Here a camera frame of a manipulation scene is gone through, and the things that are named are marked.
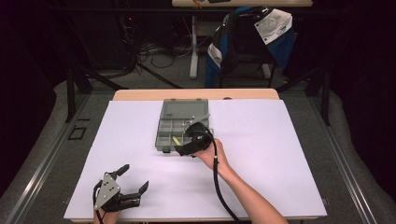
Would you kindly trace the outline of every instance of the table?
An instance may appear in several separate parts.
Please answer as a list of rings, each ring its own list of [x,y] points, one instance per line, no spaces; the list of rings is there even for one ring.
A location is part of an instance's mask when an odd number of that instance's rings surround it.
[[[205,0],[199,2],[202,7],[311,7],[311,0],[231,0],[230,2],[214,3],[211,4]],[[173,0],[173,7],[195,7],[192,0]],[[190,78],[197,78],[198,69],[198,52],[197,52],[197,34],[196,34],[196,17],[192,17],[191,30],[192,30],[192,56]]]
[[[93,186],[104,172],[128,163],[129,171],[117,179],[121,193],[137,192],[146,181],[149,187],[138,208],[121,212],[121,221],[232,220],[216,195],[211,170],[198,159],[176,152],[162,154],[154,146],[163,99],[172,98],[209,100],[210,127],[223,142],[230,164],[283,216],[327,216],[287,108],[276,91],[204,89],[117,91],[64,218],[92,221]],[[234,213],[247,219],[222,179],[219,185]]]

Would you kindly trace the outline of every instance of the gray carpet floor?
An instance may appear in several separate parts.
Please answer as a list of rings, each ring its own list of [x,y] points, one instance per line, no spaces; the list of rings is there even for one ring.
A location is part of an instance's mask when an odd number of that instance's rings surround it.
[[[171,58],[155,55],[154,62],[168,64]],[[198,78],[190,79],[190,57],[176,58],[174,63],[167,68],[155,68],[150,58],[145,65],[157,71],[165,78],[188,89],[204,87],[205,81],[205,56],[200,56]],[[114,82],[130,89],[172,89],[159,79],[139,69],[124,77],[112,79]],[[276,73],[273,87],[284,83],[285,78]],[[258,88],[263,83],[242,83],[244,87]],[[6,223],[15,216],[20,216],[20,223],[71,223],[63,219],[67,207],[67,198],[71,197],[78,182],[85,159],[92,145],[95,134],[100,126],[101,119],[106,111],[108,101],[112,99],[114,91],[106,85],[92,80],[94,91],[88,95],[82,95],[77,91],[78,113],[71,123],[65,124],[67,116],[66,86],[61,83],[55,88],[57,103],[52,111],[49,121],[42,134],[32,149],[30,155],[16,175],[7,192],[0,199],[0,223]],[[229,83],[229,88],[234,87],[235,82]],[[338,146],[342,149],[356,181],[359,183],[364,199],[368,203],[376,221],[365,222],[360,211],[351,197],[351,191],[341,175],[332,151],[332,143],[323,131],[322,120],[318,117],[318,108],[312,102],[317,98],[307,98],[303,94],[306,83],[280,93],[280,98],[285,101],[290,112],[291,120],[302,144],[304,154],[309,167],[318,185],[320,195],[329,203],[326,205],[327,217],[306,221],[305,223],[394,223],[396,220],[395,202],[375,183],[369,170],[360,160],[353,144],[350,142],[347,120],[342,110],[342,102],[332,93],[330,101],[329,127]],[[84,137],[80,140],[68,140],[71,127],[83,127],[86,129]],[[37,187],[30,203],[25,204],[22,214],[16,205],[21,207],[21,198],[28,191],[29,183],[43,164],[43,160],[53,148],[59,148],[59,153],[49,165],[49,171],[42,176],[42,185]]]

